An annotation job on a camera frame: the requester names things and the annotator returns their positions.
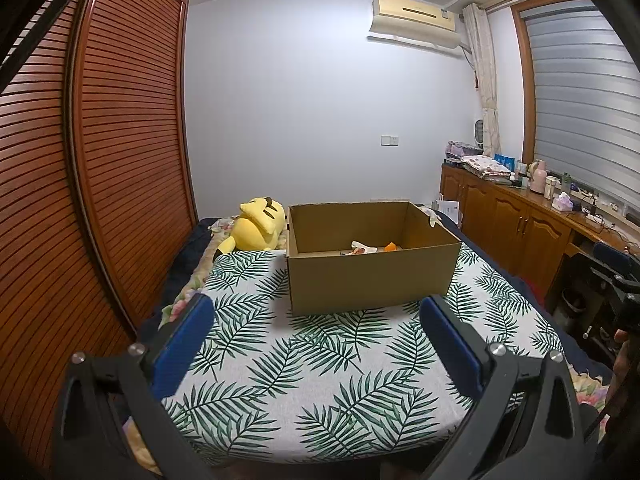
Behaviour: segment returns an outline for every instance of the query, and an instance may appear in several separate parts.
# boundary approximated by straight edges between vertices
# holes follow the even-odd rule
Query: metal screw
[[[75,365],[83,363],[85,359],[86,355],[84,355],[84,352],[74,352],[74,354],[71,356],[71,362]]]
[[[561,363],[564,359],[562,352],[559,352],[558,350],[552,350],[549,352],[549,357],[551,357],[551,360],[555,363]]]
[[[129,348],[127,348],[127,352],[133,357],[139,357],[145,353],[145,351],[146,348],[142,343],[133,343],[129,345]]]
[[[491,343],[489,345],[489,352],[497,356],[505,355],[507,353],[507,347],[502,343]]]

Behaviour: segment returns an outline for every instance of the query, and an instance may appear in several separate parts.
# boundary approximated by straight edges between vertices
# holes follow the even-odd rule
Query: yellow plush toy
[[[236,248],[241,251],[275,249],[285,225],[284,208],[267,196],[241,204],[240,211],[229,238],[218,246],[218,250],[229,254]]]

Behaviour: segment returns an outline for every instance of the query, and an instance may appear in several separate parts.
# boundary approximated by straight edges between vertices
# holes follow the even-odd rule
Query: wooden desk
[[[499,186],[474,174],[442,166],[444,200],[460,202],[462,232],[504,270],[520,276],[546,295],[565,254],[584,252],[586,240],[623,251],[615,232],[578,213],[552,209],[551,200],[530,190]],[[634,246],[630,252],[637,253]]]

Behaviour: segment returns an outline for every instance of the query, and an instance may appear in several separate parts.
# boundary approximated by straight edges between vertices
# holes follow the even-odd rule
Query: white wall
[[[510,7],[488,17],[494,40],[500,146],[503,155],[518,160],[524,139],[524,90],[516,27]]]
[[[372,0],[217,0],[189,10],[186,128],[198,214],[430,202],[449,139],[480,118],[463,57],[367,40]],[[399,136],[399,147],[380,146]]]

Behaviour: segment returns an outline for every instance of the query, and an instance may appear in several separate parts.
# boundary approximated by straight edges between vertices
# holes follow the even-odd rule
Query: window blind
[[[520,13],[536,87],[535,158],[640,207],[640,73],[590,0]]]

